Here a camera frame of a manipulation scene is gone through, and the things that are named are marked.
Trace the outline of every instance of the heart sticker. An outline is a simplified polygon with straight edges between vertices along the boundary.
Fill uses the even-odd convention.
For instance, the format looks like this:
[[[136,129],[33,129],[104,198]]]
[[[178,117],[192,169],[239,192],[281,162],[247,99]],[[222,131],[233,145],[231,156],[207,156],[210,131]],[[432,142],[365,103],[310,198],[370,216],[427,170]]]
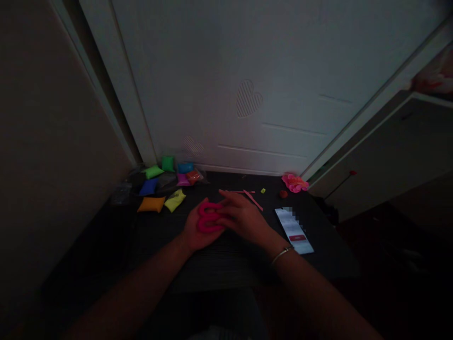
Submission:
[[[263,104],[263,96],[253,93],[253,82],[245,79],[239,85],[236,95],[236,114],[238,118],[245,118],[253,114]]]
[[[192,136],[186,136],[183,139],[184,150],[186,151],[187,157],[196,157],[203,153],[204,147],[201,143],[195,143]]]

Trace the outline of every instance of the wrist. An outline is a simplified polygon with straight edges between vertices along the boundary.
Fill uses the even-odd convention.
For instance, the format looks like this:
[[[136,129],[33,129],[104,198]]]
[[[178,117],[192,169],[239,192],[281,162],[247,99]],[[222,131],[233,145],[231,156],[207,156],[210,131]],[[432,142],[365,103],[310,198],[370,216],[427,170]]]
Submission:
[[[281,253],[285,247],[290,246],[290,243],[281,237],[275,230],[272,228],[269,229],[270,231],[265,235],[259,246],[264,249],[269,258],[273,259]]]
[[[187,258],[191,257],[192,254],[195,252],[195,250],[193,250],[190,247],[190,244],[187,241],[187,237],[186,237],[186,234],[184,233],[184,231],[181,234],[179,234],[178,236],[176,236],[176,238],[174,239],[174,242],[176,242],[178,249],[180,249],[180,251]]]

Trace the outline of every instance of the beige wall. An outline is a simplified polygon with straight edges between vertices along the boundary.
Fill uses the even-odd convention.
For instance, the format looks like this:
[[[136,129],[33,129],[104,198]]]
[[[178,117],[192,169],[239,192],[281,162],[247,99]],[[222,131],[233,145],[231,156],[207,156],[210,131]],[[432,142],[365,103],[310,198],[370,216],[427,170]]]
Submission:
[[[310,190],[326,197],[340,222],[453,170],[453,110],[409,100]]]
[[[0,26],[5,327],[132,165],[50,3],[4,1]]]

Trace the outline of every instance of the table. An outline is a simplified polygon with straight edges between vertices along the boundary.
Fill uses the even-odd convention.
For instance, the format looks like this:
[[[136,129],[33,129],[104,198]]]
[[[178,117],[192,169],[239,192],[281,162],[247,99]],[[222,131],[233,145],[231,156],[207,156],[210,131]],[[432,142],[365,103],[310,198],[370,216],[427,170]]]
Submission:
[[[112,207],[107,202],[43,285],[42,320],[34,334],[46,330],[50,333],[45,337],[58,337],[56,334],[61,334],[101,294],[178,235],[188,213],[202,199],[220,201],[219,188],[255,191],[253,196],[264,208],[264,218],[282,236],[284,232],[274,209],[293,207],[315,250],[303,257],[330,281],[359,276],[359,266],[351,251],[307,192],[289,192],[288,198],[282,200],[278,193],[286,187],[280,177],[208,172],[207,178],[208,185],[183,188],[187,197],[173,214],[166,207],[159,214],[136,213],[140,201],[123,207]],[[168,192],[176,189],[169,187]],[[275,282],[278,278],[264,253],[227,230],[189,259],[169,287],[167,297],[173,296],[171,293]]]
[[[207,197],[210,202],[219,202],[222,196],[218,189],[221,188],[255,191],[252,195],[263,207],[267,223],[284,237],[286,236],[274,209],[293,207],[315,250],[313,254],[303,257],[329,280],[358,277],[358,263],[350,249],[307,192],[295,194],[287,190],[288,198],[281,199],[278,193],[286,187],[280,177],[273,176],[208,172],[207,178],[210,182],[208,185],[183,188],[187,197],[174,213],[164,207],[160,214],[137,214],[127,262],[128,270],[138,266],[178,235],[188,213],[202,199]],[[260,192],[262,188],[266,189],[264,194]],[[169,291],[194,292],[273,282],[277,282],[277,277],[265,254],[255,245],[227,230],[216,242],[189,259]]]

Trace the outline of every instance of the bracelet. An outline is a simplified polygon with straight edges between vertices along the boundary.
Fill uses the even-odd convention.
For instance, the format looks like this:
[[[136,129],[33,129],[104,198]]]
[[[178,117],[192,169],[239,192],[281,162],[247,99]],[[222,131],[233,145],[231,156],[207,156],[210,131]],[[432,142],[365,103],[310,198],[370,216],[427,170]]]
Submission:
[[[284,253],[289,252],[291,249],[294,249],[294,246],[293,246],[293,245],[290,245],[290,246],[285,247],[285,248],[283,249],[283,251],[282,251],[280,254],[278,254],[278,255],[272,260],[272,262],[270,263],[270,265],[274,265],[275,261],[276,261],[281,255],[283,255]]]

